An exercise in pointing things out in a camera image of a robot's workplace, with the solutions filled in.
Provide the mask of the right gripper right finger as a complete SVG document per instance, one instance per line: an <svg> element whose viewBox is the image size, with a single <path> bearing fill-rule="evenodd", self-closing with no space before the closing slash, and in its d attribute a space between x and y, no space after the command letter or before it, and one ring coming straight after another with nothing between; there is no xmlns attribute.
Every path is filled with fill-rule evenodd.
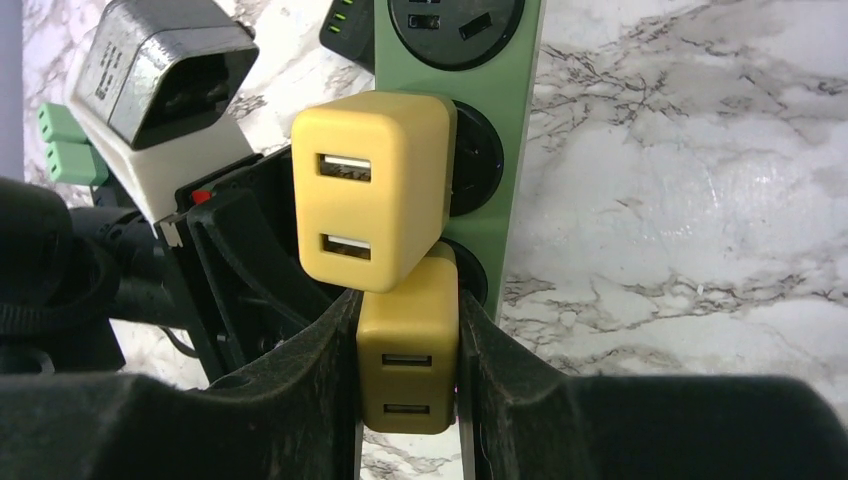
<svg viewBox="0 0 848 480"><path fill-rule="evenodd" d="M570 376L459 304L468 479L843 479L847 433L779 376Z"/></svg>

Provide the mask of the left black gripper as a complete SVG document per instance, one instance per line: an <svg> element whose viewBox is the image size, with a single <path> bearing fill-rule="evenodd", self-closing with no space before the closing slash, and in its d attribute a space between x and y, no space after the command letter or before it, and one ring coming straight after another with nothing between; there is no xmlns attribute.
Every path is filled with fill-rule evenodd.
<svg viewBox="0 0 848 480"><path fill-rule="evenodd" d="M91 207L1 182L1 370L114 371L125 363L111 324L172 334L209 380L251 363L317 320L332 299L298 261L288 149L254 154L176 192L151 224L115 180Z"/></svg>

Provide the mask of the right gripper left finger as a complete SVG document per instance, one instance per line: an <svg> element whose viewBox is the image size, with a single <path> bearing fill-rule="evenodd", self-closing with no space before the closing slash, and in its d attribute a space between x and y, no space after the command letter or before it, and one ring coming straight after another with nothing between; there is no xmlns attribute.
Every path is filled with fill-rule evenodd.
<svg viewBox="0 0 848 480"><path fill-rule="evenodd" d="M1 381L5 479L356 479L357 292L204 390L135 374Z"/></svg>

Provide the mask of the yellow USB plug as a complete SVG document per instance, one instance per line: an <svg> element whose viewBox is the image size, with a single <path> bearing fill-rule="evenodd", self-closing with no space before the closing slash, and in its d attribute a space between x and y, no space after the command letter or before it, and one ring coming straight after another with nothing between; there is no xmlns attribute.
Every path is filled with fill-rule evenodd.
<svg viewBox="0 0 848 480"><path fill-rule="evenodd" d="M305 272L376 293L402 282L447 223L456 126L451 100L400 91L300 112L291 147Z"/></svg>
<svg viewBox="0 0 848 480"><path fill-rule="evenodd" d="M459 282L438 242L385 294L363 294L356 348L362 420L381 433L434 435L454 421Z"/></svg>

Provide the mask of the black strip with pink plugs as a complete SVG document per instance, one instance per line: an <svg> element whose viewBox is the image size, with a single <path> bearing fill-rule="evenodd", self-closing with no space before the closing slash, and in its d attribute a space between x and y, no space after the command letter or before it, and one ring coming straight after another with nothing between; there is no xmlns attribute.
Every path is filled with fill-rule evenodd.
<svg viewBox="0 0 848 480"><path fill-rule="evenodd" d="M333 0L319 35L323 47L371 74L375 69L373 8L373 0Z"/></svg>

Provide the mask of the green power strip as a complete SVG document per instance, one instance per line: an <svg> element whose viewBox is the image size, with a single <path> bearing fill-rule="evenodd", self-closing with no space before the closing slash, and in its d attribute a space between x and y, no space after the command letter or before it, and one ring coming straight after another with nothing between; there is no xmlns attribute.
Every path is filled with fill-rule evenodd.
<svg viewBox="0 0 848 480"><path fill-rule="evenodd" d="M478 266L465 285L500 314L508 233L524 159L542 1L377 1L379 90L446 97L457 109L444 239Z"/></svg>

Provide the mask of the green plug on strip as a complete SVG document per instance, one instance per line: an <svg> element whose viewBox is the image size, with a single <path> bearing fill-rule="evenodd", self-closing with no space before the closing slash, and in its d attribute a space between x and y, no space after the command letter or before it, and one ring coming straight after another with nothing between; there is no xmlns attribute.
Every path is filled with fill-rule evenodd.
<svg viewBox="0 0 848 480"><path fill-rule="evenodd" d="M37 119L41 138L46 143L87 142L87 135L65 105L44 102L37 111Z"/></svg>
<svg viewBox="0 0 848 480"><path fill-rule="evenodd" d="M46 160L50 179L56 183L100 186L109 177L105 161L89 144L51 142Z"/></svg>

